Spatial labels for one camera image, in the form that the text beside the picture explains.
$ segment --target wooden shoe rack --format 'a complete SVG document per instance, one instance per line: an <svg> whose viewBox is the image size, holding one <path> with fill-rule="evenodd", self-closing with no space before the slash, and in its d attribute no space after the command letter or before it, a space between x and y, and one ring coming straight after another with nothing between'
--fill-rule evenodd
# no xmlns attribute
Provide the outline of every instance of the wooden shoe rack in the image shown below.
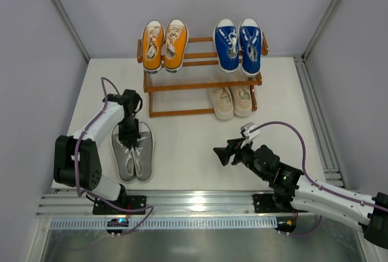
<svg viewBox="0 0 388 262"><path fill-rule="evenodd" d="M208 38L190 38L189 43L196 42L212 42L213 39L211 37ZM262 55L268 54L268 44L266 37L263 33L263 47L261 50ZM255 97L255 85L260 86L262 83L261 74L259 73L254 78L245 78L245 80L234 81L228 79L228 76L221 72L218 67L218 60L212 59L217 58L216 52L204 52L204 53L185 53L184 62L182 69L176 73L168 73L168 78L164 78L162 80L156 79L158 74L162 73L160 71L156 74L149 74L144 72L143 79L143 88L144 92L148 93L149 96L149 115L150 117L156 116L175 116L175 115L198 115L202 113L214 113L214 109L192 109L192 110L174 110L174 111L160 111L155 112L153 110L153 94L156 92L165 92L165 91L173 91L173 90L188 90L188 89L207 89L207 88L216 88L216 87L231 87L231 86L249 86L250 94L252 99L252 110L257 110L257 102ZM138 63L142 63L142 46L141 40L138 41L138 52L137 52ZM201 61L188 61L188 60L196 60L203 59ZM184 69L199 69L199 66L209 66L211 71L210 74L219 75L218 81L209 82L209 76L206 77L198 77L198 76L190 76L190 71L187 71L188 76L184 79L182 71Z"/></svg>

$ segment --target gray floor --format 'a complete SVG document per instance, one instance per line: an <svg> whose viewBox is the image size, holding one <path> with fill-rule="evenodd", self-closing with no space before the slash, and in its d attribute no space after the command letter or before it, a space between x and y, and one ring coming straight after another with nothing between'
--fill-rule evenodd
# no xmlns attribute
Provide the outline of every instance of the gray floor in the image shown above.
<svg viewBox="0 0 388 262"><path fill-rule="evenodd" d="M60 231L49 233L42 261L365 261L355 232L325 219L320 229L305 238L278 235L273 229L156 230L121 238L103 238L105 232Z"/></svg>

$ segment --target wooden rack post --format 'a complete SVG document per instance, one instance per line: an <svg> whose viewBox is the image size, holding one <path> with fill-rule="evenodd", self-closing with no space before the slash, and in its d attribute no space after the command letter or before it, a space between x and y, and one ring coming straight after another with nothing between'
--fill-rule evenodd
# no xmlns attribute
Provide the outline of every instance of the wooden rack post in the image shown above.
<svg viewBox="0 0 388 262"><path fill-rule="evenodd" d="M193 42L211 42L213 39L208 38L190 38L189 43ZM266 37L263 33L263 46L261 49L262 55L268 54L268 44ZM204 52L204 53L186 53L184 59L209 59L217 58L216 52ZM137 52L138 63L142 63L142 46L141 40L138 40L138 52ZM202 61L190 61L183 62L183 67L192 67L192 66L209 66L209 65L218 65L218 60L202 60ZM166 84L166 85L153 85L150 81L152 77L147 72L144 72L143 79L143 88L144 92L149 95L149 115L150 117L156 116L175 116L175 115L199 115L203 113L214 113L214 109L193 109L193 110L176 110L176 111L166 111L166 112L154 112L153 111L153 93L163 92L163 91L173 91L173 90L188 90L188 89L207 89L207 88L216 88L216 87L231 87L231 86L250 86L250 95L252 99L252 111L257 110L257 101L255 97L255 85L260 86L263 82L261 74L259 73L254 78L248 78L245 81L226 81L226 82L213 82L213 83L177 83L177 84Z"/></svg>

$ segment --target beige shoe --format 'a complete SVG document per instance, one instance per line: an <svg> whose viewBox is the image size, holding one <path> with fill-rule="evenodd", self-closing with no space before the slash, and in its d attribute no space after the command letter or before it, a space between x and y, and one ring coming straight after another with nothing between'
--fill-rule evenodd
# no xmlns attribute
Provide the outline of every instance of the beige shoe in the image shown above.
<svg viewBox="0 0 388 262"><path fill-rule="evenodd" d="M207 94L213 104L217 118L223 121L232 118L233 102L228 88L209 88Z"/></svg>
<svg viewBox="0 0 388 262"><path fill-rule="evenodd" d="M235 114L238 116L249 116L252 112L249 86L232 86L229 89L233 98Z"/></svg>

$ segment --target shoe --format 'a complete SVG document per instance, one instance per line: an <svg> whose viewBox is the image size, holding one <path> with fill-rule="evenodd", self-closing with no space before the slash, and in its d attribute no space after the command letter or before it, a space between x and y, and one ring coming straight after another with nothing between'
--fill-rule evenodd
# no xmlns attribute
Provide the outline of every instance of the shoe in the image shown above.
<svg viewBox="0 0 388 262"><path fill-rule="evenodd" d="M184 52L189 42L187 26L179 19L170 22L166 31L164 47L164 68L168 72L178 72L183 65Z"/></svg>
<svg viewBox="0 0 388 262"><path fill-rule="evenodd" d="M135 160L136 177L141 182L146 182L152 177L153 173L153 150L154 142L150 127L143 122L139 122L138 146L132 149Z"/></svg>
<svg viewBox="0 0 388 262"><path fill-rule="evenodd" d="M239 41L243 53L241 70L248 77L254 77L260 71L263 45L263 34L254 19L247 18L240 24Z"/></svg>
<svg viewBox="0 0 388 262"><path fill-rule="evenodd" d="M226 121L233 116L232 96L228 88L208 88L207 94L213 104L217 118Z"/></svg>
<svg viewBox="0 0 388 262"><path fill-rule="evenodd" d="M249 116L252 112L252 99L250 97L249 86L229 87L233 99L233 108L235 115Z"/></svg>
<svg viewBox="0 0 388 262"><path fill-rule="evenodd" d="M159 21L150 21L143 30L143 67L150 74L162 69L163 25Z"/></svg>
<svg viewBox="0 0 388 262"><path fill-rule="evenodd" d="M119 176L124 182L132 181L135 175L135 160L131 151L119 141L118 126L112 131L112 147L115 154Z"/></svg>
<svg viewBox="0 0 388 262"><path fill-rule="evenodd" d="M238 68L238 43L236 27L230 19L220 21L213 31L219 67L225 73L232 73Z"/></svg>

